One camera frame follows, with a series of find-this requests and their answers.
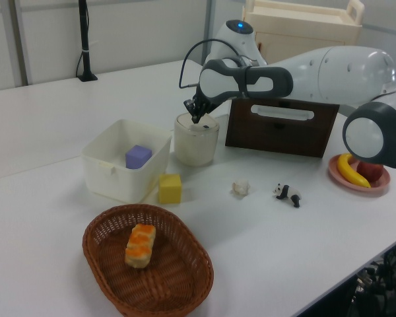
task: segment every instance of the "white cup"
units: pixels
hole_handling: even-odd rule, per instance
[[[201,166],[212,161],[216,151],[220,126],[205,114],[199,123],[193,123],[189,113],[181,114],[174,124],[174,153],[189,166]]]

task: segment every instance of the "black stand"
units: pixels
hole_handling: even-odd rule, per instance
[[[97,76],[91,72],[90,50],[88,46],[88,20],[86,17],[86,0],[79,0],[79,18],[81,22],[82,60],[84,73],[79,75],[81,81],[96,81]]]

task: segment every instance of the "white table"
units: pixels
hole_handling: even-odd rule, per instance
[[[91,220],[121,204],[90,193],[81,149],[121,118],[172,129],[192,88],[178,89],[180,62],[0,92],[0,316],[119,316],[83,256]],[[185,83],[200,66],[187,64]],[[396,243],[396,170],[383,195],[336,184],[328,160],[345,152],[338,116],[323,158],[224,146],[214,161],[181,174],[179,215],[208,251],[214,285],[190,316],[295,316]],[[230,192],[246,178],[251,193]],[[278,182],[301,191],[301,208],[274,198]],[[158,205],[157,190],[145,203]]]

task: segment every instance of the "white wall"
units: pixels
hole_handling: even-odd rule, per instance
[[[28,83],[75,76],[81,53],[77,0],[19,0]],[[92,72],[183,59],[205,37],[207,1],[87,0]],[[202,48],[192,59],[200,62]]]
[[[6,7],[4,1],[0,1],[0,90],[21,85],[16,48],[9,19],[9,7]]]
[[[289,3],[346,9],[348,0],[278,0]],[[358,45],[389,53],[396,64],[396,0],[362,0],[365,5],[363,30]],[[213,0],[210,35],[214,37],[227,20],[241,18],[245,0]]]

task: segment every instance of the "pink plate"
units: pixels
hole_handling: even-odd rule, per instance
[[[351,184],[347,180],[343,178],[339,170],[337,169],[337,159],[339,158],[340,155],[336,155],[332,157],[329,161],[329,173],[332,175],[336,181],[341,183],[342,185],[346,186],[347,188],[350,188],[352,190],[358,190],[360,192],[380,192],[384,190],[390,183],[390,174],[388,171],[384,168],[383,169],[383,175],[381,175],[380,179],[376,182],[370,183],[371,188],[367,187],[362,187],[358,185]],[[356,158],[352,157],[349,160],[349,165],[352,167],[354,170],[356,170],[356,167],[358,166],[359,160]]]

